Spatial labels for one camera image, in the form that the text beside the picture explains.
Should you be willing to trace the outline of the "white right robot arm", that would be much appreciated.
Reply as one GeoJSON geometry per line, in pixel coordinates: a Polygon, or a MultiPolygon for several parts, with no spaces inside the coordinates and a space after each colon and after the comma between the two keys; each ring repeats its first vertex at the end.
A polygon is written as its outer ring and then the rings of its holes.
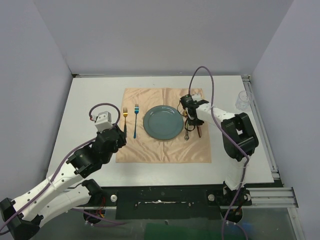
{"type": "Polygon", "coordinates": [[[190,126],[201,126],[204,123],[216,125],[222,133],[223,147],[230,158],[223,200],[230,205],[241,198],[238,190],[245,185],[246,167],[250,156],[259,145],[257,134],[247,113],[231,113],[212,106],[202,99],[200,94],[186,94],[179,103],[187,114],[190,126]]]}

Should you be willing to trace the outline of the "gold fork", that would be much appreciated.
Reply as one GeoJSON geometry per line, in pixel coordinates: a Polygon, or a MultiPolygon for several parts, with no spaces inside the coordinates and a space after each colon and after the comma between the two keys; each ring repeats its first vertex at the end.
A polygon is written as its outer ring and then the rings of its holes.
{"type": "Polygon", "coordinates": [[[125,133],[125,135],[127,134],[127,116],[128,116],[128,108],[124,107],[123,108],[123,113],[122,113],[123,117],[124,117],[124,125],[123,125],[123,132],[125,133]]]}

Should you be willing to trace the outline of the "blue fork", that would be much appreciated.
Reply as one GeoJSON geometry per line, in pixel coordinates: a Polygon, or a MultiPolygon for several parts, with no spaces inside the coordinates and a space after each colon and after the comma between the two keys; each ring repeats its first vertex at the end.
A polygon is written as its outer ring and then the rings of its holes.
{"type": "Polygon", "coordinates": [[[137,138],[137,118],[138,118],[139,111],[140,111],[140,107],[139,107],[139,104],[137,103],[134,106],[134,114],[135,114],[134,132],[133,132],[134,139],[137,138]]]}

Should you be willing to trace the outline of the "iridescent gold spoon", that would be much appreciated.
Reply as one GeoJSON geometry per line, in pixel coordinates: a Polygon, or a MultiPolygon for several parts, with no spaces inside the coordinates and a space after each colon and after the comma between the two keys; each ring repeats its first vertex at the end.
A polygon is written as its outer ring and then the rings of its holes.
{"type": "Polygon", "coordinates": [[[188,118],[189,117],[188,117],[188,113],[187,113],[186,110],[183,112],[183,116],[185,118],[185,121],[184,121],[184,129],[185,129],[184,139],[186,141],[188,141],[190,139],[190,137],[189,137],[189,129],[188,129],[188,118]]]}

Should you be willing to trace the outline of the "teal round plate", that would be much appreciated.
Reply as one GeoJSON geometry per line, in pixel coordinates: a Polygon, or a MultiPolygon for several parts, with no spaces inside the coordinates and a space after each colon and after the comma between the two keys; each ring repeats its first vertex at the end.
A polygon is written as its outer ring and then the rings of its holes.
{"type": "Polygon", "coordinates": [[[172,106],[158,105],[152,107],[143,117],[145,132],[159,141],[174,139],[181,133],[183,127],[183,117],[172,106]]]}

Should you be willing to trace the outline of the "copper table knife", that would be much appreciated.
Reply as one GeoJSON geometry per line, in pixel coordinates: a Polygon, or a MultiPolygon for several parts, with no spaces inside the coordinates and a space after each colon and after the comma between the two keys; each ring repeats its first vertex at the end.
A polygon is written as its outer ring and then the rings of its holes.
{"type": "Polygon", "coordinates": [[[198,137],[201,138],[202,137],[202,131],[200,126],[197,126],[197,133],[198,133],[198,137]]]}

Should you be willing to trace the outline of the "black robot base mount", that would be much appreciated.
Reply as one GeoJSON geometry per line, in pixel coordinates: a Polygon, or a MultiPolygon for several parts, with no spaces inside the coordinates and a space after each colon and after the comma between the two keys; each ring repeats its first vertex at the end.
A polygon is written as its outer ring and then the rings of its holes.
{"type": "Polygon", "coordinates": [[[115,209],[116,220],[219,220],[231,207],[234,215],[252,205],[249,190],[239,194],[222,185],[103,187],[86,210],[115,209]]]}

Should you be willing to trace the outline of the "peach satin cloth napkin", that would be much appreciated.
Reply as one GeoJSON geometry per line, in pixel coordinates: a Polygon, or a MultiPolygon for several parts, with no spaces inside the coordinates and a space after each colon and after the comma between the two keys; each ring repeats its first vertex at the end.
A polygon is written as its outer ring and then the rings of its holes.
{"type": "Polygon", "coordinates": [[[162,141],[150,137],[144,127],[143,118],[152,107],[167,105],[179,111],[178,105],[181,97],[187,93],[201,94],[200,88],[126,88],[124,90],[122,104],[127,108],[126,118],[127,137],[126,146],[116,154],[117,163],[210,163],[211,142],[208,124],[203,124],[200,129],[202,136],[199,138],[197,130],[191,130],[189,140],[185,140],[185,131],[174,139],[162,141]],[[135,104],[139,105],[137,115],[136,138],[134,139],[135,127],[135,104]]]}

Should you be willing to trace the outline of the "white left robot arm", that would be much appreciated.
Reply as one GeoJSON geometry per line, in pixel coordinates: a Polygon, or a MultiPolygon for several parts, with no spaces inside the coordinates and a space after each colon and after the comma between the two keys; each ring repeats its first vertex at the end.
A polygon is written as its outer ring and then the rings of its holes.
{"type": "Polygon", "coordinates": [[[51,219],[70,209],[102,199],[102,188],[87,177],[110,162],[127,143],[118,127],[98,132],[97,136],[71,150],[55,172],[25,194],[0,202],[4,226],[15,240],[29,240],[51,219]]]}

